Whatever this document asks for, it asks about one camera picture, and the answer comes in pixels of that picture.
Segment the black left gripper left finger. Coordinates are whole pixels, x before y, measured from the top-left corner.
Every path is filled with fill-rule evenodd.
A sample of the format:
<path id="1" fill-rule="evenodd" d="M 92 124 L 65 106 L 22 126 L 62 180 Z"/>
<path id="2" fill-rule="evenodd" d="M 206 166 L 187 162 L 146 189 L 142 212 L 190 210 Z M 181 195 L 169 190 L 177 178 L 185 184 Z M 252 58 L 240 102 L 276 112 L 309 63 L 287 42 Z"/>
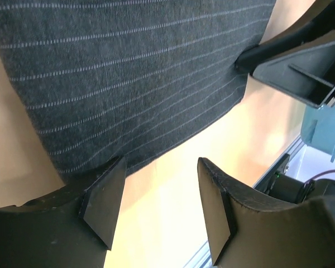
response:
<path id="1" fill-rule="evenodd" d="M 116 157 L 22 206 L 0 208 L 0 267 L 103 267 L 126 179 Z"/>

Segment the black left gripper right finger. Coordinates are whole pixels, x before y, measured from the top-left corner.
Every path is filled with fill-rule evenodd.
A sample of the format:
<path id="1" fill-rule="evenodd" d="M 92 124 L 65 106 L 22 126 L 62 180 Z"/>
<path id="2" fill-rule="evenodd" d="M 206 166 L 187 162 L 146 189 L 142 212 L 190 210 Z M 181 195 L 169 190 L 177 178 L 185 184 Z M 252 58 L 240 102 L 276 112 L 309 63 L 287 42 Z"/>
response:
<path id="1" fill-rule="evenodd" d="M 301 182 L 274 174 L 261 191 L 295 205 L 289 214 L 283 213 L 281 226 L 273 220 L 267 233 L 258 237 L 262 263 L 243 249 L 248 265 L 227 260 L 215 267 L 335 267 L 335 180 Z"/>

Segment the black pinstriped long sleeve shirt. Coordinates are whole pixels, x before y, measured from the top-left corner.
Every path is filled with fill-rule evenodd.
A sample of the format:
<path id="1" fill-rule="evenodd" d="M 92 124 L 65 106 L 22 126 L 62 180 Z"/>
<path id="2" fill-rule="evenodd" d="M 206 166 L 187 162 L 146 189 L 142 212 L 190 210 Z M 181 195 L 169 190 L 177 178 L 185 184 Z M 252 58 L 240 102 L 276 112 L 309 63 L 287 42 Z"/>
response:
<path id="1" fill-rule="evenodd" d="M 239 104 L 274 6 L 0 1 L 0 58 L 63 180 L 117 156 L 132 174 Z"/>

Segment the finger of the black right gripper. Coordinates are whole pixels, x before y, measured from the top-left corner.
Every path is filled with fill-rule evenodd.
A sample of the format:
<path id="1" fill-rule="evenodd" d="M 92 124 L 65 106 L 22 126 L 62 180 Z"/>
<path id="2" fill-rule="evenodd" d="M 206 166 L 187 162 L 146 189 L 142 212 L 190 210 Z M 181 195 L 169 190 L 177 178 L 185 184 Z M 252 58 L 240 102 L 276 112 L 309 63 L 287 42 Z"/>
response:
<path id="1" fill-rule="evenodd" d="M 335 30 L 335 1 L 315 1 L 309 9 L 282 33 L 245 50 L 236 60 L 235 67 L 251 73 L 266 60 Z"/>
<path id="2" fill-rule="evenodd" d="M 256 80 L 310 107 L 335 105 L 335 40 L 266 61 Z"/>

